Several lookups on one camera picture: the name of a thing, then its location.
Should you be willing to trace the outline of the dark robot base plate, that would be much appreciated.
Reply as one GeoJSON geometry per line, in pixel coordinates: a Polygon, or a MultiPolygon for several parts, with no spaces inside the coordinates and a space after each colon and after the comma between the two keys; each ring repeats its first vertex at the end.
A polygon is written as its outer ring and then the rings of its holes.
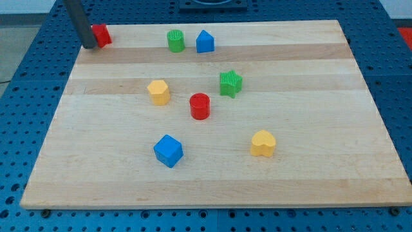
{"type": "Polygon", "coordinates": [[[247,10],[247,0],[178,0],[180,12],[195,10],[247,10]]]}

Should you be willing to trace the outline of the grey cylindrical robot arm rod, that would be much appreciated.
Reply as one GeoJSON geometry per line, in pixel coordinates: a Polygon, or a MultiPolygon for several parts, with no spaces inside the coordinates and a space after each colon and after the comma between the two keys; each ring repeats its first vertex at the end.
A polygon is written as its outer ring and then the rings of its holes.
{"type": "Polygon", "coordinates": [[[93,35],[91,25],[81,0],[63,0],[63,3],[82,46],[85,49],[95,48],[97,46],[97,40],[93,35]]]}

